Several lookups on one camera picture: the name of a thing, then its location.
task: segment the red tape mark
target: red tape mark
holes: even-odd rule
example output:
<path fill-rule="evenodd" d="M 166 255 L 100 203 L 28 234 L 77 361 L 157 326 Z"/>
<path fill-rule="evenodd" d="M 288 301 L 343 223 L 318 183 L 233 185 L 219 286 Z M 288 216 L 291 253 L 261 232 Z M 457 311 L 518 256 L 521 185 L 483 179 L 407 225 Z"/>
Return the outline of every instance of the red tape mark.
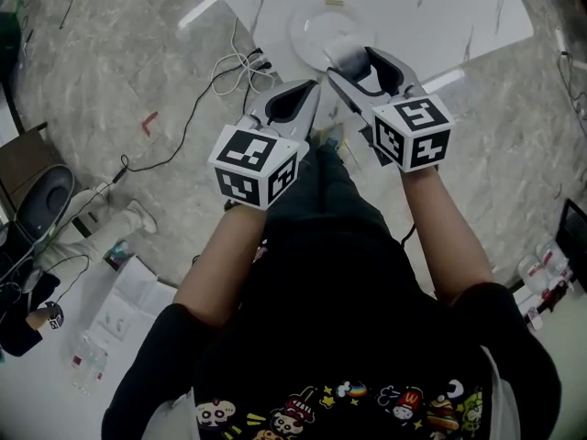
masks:
<path fill-rule="evenodd" d="M 155 111 L 153 114 L 151 114 L 149 117 L 147 117 L 143 123 L 141 124 L 141 127 L 143 128 L 143 132 L 145 132 L 145 134 L 147 134 L 147 137 L 150 137 L 150 130 L 149 130 L 149 124 L 151 122 L 153 122 L 153 119 L 155 119 L 155 117 L 157 117 L 159 115 L 159 113 L 157 111 Z"/>

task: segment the wire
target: wire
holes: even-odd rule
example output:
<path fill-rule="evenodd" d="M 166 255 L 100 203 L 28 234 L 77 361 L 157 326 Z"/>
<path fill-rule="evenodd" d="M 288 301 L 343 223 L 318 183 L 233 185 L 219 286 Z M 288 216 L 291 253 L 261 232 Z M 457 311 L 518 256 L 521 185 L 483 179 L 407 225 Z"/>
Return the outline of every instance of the wire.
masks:
<path fill-rule="evenodd" d="M 251 57 L 253 54 L 257 53 L 258 49 L 255 49 L 254 51 L 252 51 L 248 56 L 247 59 L 249 57 Z M 170 163 L 174 158 L 175 155 L 177 155 L 179 153 L 179 151 L 182 149 L 183 147 L 183 143 L 185 142 L 185 136 L 187 134 L 187 127 L 190 125 L 190 123 L 192 122 L 192 119 L 194 118 L 194 114 L 195 114 L 195 108 L 198 106 L 198 104 L 200 103 L 200 100 L 204 97 L 204 95 L 206 93 L 208 93 L 208 91 L 210 90 L 210 88 L 212 87 L 212 84 L 215 80 L 217 80 L 218 78 L 220 78 L 222 75 L 226 75 L 227 73 L 233 72 L 237 69 L 239 69 L 241 66 L 237 65 L 236 67 L 233 67 L 232 69 L 228 69 L 226 71 L 222 71 L 220 72 L 218 75 L 216 75 L 212 81 L 208 84 L 208 86 L 206 86 L 206 88 L 202 91 L 202 93 L 197 97 L 197 99 L 195 100 L 194 103 L 194 107 L 192 108 L 192 113 L 190 114 L 189 118 L 187 119 L 187 122 L 185 123 L 185 126 L 183 127 L 183 135 L 182 135 L 182 141 L 180 142 L 179 146 L 175 149 L 175 151 L 172 153 L 172 155 L 165 159 L 164 161 L 160 161 L 159 163 L 155 163 L 154 165 L 150 165 L 150 166 L 146 166 L 144 168 L 130 168 L 128 166 L 130 160 L 128 159 L 127 155 L 122 155 L 120 157 L 120 162 L 122 163 L 122 166 L 124 167 L 123 171 L 131 171 L 131 172 L 140 172 L 140 171 L 148 171 L 148 170 L 153 170 L 159 166 L 163 166 L 166 165 L 167 163 Z"/>
<path fill-rule="evenodd" d="M 415 224 L 412 225 L 412 227 L 410 228 L 410 231 L 408 231 L 407 235 L 404 236 L 404 239 L 402 239 L 402 243 L 401 243 L 402 248 L 405 248 L 405 242 L 412 237 L 414 232 L 415 232 Z"/>
<path fill-rule="evenodd" d="M 61 298 L 63 298 L 65 296 L 65 294 L 70 291 L 73 287 L 73 284 L 78 281 L 80 279 L 80 277 L 82 277 L 82 274 L 84 272 L 86 272 L 88 270 L 88 268 L 90 267 L 90 258 L 87 255 L 84 255 L 88 258 L 87 262 L 85 263 L 85 269 L 83 269 L 79 274 L 77 274 L 77 277 L 73 280 L 73 282 L 70 284 L 70 286 L 67 288 L 66 291 L 64 291 L 59 298 L 57 299 L 57 301 L 55 302 L 55 304 L 58 304 L 59 301 L 61 300 Z"/>
<path fill-rule="evenodd" d="M 45 270 L 45 272 L 51 272 L 57 266 L 59 266 L 62 262 L 65 262 L 65 261 L 70 260 L 70 259 L 75 259 L 75 258 L 86 258 L 86 259 L 89 259 L 90 257 L 87 254 L 78 254 L 76 256 L 69 256 L 68 258 L 65 258 L 65 259 L 60 260 L 57 264 L 55 264 L 51 268 Z"/>
<path fill-rule="evenodd" d="M 72 9 L 72 5 L 73 5 L 73 0 L 70 1 L 70 5 L 67 7 L 67 11 L 65 12 L 65 15 L 63 16 L 63 20 L 61 21 L 61 24 L 59 25 L 59 29 L 64 28 L 63 25 L 65 24 L 65 19 L 70 14 L 70 10 Z"/>
<path fill-rule="evenodd" d="M 247 100 L 249 99 L 250 87 L 252 86 L 253 78 L 255 77 L 255 73 L 252 74 L 250 77 L 251 83 L 247 85 L 247 91 L 245 92 L 245 99 L 242 102 L 242 115 L 245 115 L 247 111 Z"/>
<path fill-rule="evenodd" d="M 230 47 L 233 50 L 232 53 L 230 53 L 228 55 L 225 55 L 224 57 L 222 57 L 221 59 L 219 59 L 216 62 L 215 66 L 214 66 L 214 69 L 212 69 L 212 73 L 210 74 L 210 83 L 212 83 L 212 90 L 218 96 L 226 96 L 227 94 L 231 94 L 232 92 L 234 92 L 238 88 L 238 85 L 240 84 L 240 79 L 242 78 L 242 76 L 245 73 L 249 76 L 249 87 L 256 94 L 260 94 L 260 91 L 257 90 L 257 88 L 255 88 L 253 86 L 252 75 L 254 73 L 257 73 L 257 74 L 262 75 L 264 77 L 271 78 L 271 88 L 275 85 L 275 79 L 273 78 L 273 76 L 271 74 L 265 73 L 263 71 L 259 71 L 258 69 L 251 68 L 251 66 L 250 66 L 251 61 L 249 60 L 250 55 L 248 57 L 245 57 L 242 53 L 238 52 L 237 47 L 235 46 L 235 36 L 237 34 L 237 25 L 238 25 L 238 18 L 235 17 L 235 25 L 232 28 L 232 36 L 230 37 Z M 232 88 L 230 88 L 227 92 L 219 93 L 216 90 L 215 86 L 214 86 L 214 77 L 215 77 L 216 69 L 218 68 L 218 65 L 220 64 L 220 62 L 225 61 L 226 59 L 230 59 L 232 57 L 237 57 L 238 58 L 238 61 L 240 62 L 240 66 L 243 68 L 243 70 L 238 75 L 237 82 L 234 84 L 234 86 Z"/>
<path fill-rule="evenodd" d="M 30 4 L 33 3 L 33 0 L 28 0 L 28 3 L 25 3 L 25 0 L 17 0 L 17 13 L 20 10 L 20 8 L 24 8 L 27 9 L 30 7 Z"/>
<path fill-rule="evenodd" d="M 568 82 L 565 80 L 565 76 L 562 72 L 561 61 L 563 58 L 567 58 L 569 60 L 569 81 Z M 581 127 L 583 135 L 587 137 L 587 131 L 585 130 L 585 126 L 583 125 L 583 122 L 582 122 L 582 121 L 587 121 L 587 113 L 585 113 L 585 114 L 583 114 L 583 116 L 581 116 L 581 111 L 583 109 L 581 107 L 581 103 L 579 103 L 579 100 L 581 99 L 582 96 L 585 96 L 587 98 L 587 93 L 580 92 L 577 96 L 573 96 L 573 94 L 572 94 L 572 87 L 571 87 L 571 84 L 572 84 L 572 54 L 570 54 L 569 52 L 561 52 L 559 55 L 559 60 L 557 61 L 557 66 L 559 67 L 560 78 L 562 80 L 562 83 L 565 85 L 565 89 L 567 90 L 567 94 L 569 95 L 570 103 L 572 105 L 572 108 L 575 111 L 575 115 L 577 116 L 577 121 L 579 122 L 579 126 Z"/>
<path fill-rule="evenodd" d="M 49 245 L 50 245 L 50 244 L 53 242 L 53 240 L 54 240 L 56 237 L 58 237 L 58 236 L 59 236 L 59 234 L 60 234 L 61 230 L 62 230 L 63 228 L 65 228 L 65 226 L 67 226 L 68 224 L 70 224 L 70 223 L 71 223 L 71 222 L 72 222 L 72 221 L 73 221 L 73 220 L 74 220 L 76 217 L 78 217 L 78 216 L 80 215 L 80 213 L 82 212 L 82 210 L 83 210 L 85 207 L 87 207 L 87 206 L 89 205 L 89 203 L 90 203 L 90 202 L 91 202 L 93 199 L 95 199 L 95 197 L 96 197 L 98 194 L 101 194 L 101 193 L 102 193 L 102 191 L 104 191 L 105 189 L 107 189 L 107 188 L 109 188 L 110 186 L 112 186 L 112 184 L 113 184 L 112 182 L 109 182 L 109 183 L 108 183 L 106 186 L 104 186 L 102 189 L 100 189 L 100 191 L 98 191 L 97 193 L 95 193 L 95 194 L 92 196 L 92 198 L 91 198 L 91 199 L 90 199 L 88 202 L 86 202 L 86 203 L 85 203 L 85 204 L 82 206 L 82 208 L 81 208 L 81 209 L 78 211 L 78 213 L 77 213 L 77 214 L 73 215 L 73 216 L 72 216 L 72 218 L 70 218 L 70 219 L 69 219 L 69 220 L 68 220 L 68 221 L 67 221 L 65 224 L 63 224 L 63 225 L 61 226 L 61 228 L 60 228 L 59 230 L 57 230 L 57 232 L 56 232 L 56 233 L 55 233 L 55 234 L 54 234 L 54 235 L 53 235 L 53 236 L 52 236 L 52 237 L 49 239 L 49 241 L 47 241 L 47 243 L 45 244 L 45 247 L 44 247 L 44 248 L 43 248 L 43 249 L 42 249 L 42 250 L 41 250 L 41 251 L 38 253 L 38 255 L 35 257 L 35 259 L 36 259 L 36 258 L 38 258 L 38 257 L 39 257 L 41 254 L 43 254 L 43 253 L 44 253 L 44 252 L 47 250 L 47 248 L 49 247 Z"/>
<path fill-rule="evenodd" d="M 15 300 L 14 300 L 12 303 L 10 303 L 10 304 L 9 304 L 9 305 L 6 307 L 6 309 L 4 310 L 4 314 L 2 314 L 2 317 L 0 318 L 0 325 L 1 325 L 1 324 L 2 324 L 2 322 L 4 321 L 4 318 L 5 318 L 5 316 L 8 314 L 8 310 L 10 310 L 10 308 L 12 308 L 12 306 L 13 306 L 13 305 L 14 305 L 16 302 L 18 302 L 18 300 L 20 300 L 20 297 L 22 296 L 22 291 L 20 290 L 20 287 L 18 286 L 18 284 L 14 283 L 14 282 L 7 282 L 7 283 L 5 283 L 5 284 L 3 284 L 3 285 L 5 285 L 5 286 L 6 286 L 6 285 L 12 285 L 13 287 L 15 287 L 15 288 L 17 289 L 17 291 L 18 291 L 18 296 L 17 296 L 17 298 L 16 298 L 16 299 L 15 299 Z"/>

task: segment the white cube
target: white cube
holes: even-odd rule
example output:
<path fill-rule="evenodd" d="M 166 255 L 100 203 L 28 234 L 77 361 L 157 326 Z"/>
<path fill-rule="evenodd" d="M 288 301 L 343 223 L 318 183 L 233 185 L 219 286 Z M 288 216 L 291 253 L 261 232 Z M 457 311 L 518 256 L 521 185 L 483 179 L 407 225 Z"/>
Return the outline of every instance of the white cube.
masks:
<path fill-rule="evenodd" d="M 455 121 L 440 98 L 419 96 L 373 108 L 373 144 L 402 171 L 439 164 Z"/>
<path fill-rule="evenodd" d="M 225 126 L 208 164 L 222 195 L 267 210 L 297 179 L 307 151 L 305 142 Z"/>

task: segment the sneaker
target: sneaker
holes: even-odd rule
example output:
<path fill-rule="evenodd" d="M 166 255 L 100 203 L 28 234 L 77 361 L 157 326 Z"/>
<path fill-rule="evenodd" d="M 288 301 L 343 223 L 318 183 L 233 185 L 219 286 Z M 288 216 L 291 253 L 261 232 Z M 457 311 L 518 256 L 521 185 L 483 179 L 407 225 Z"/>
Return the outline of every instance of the sneaker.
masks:
<path fill-rule="evenodd" d="M 147 209 L 137 199 L 133 199 L 127 209 L 138 214 L 147 233 L 157 232 L 157 222 L 155 222 L 153 215 L 147 212 Z"/>
<path fill-rule="evenodd" d="M 100 182 L 97 186 L 94 187 L 94 190 L 99 193 L 102 197 L 108 200 L 108 196 L 112 190 L 112 184 L 108 184 L 107 182 Z"/>
<path fill-rule="evenodd" d="M 335 126 L 329 127 L 322 131 L 322 144 L 329 145 L 335 151 L 338 151 L 342 146 L 342 141 L 344 138 L 344 131 L 342 129 L 341 124 L 336 124 Z"/>

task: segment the white table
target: white table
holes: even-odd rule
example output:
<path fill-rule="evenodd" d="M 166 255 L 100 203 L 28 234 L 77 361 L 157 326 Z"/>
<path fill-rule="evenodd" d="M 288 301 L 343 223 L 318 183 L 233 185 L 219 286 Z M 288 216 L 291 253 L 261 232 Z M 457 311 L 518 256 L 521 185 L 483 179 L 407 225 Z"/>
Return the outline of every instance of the white table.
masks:
<path fill-rule="evenodd" d="M 290 20 L 315 0 L 226 0 L 284 82 L 317 79 L 319 73 L 294 52 Z M 375 46 L 429 80 L 465 61 L 534 34 L 521 0 L 341 0 L 357 8 L 376 32 Z M 315 128 L 346 119 L 327 83 Z"/>

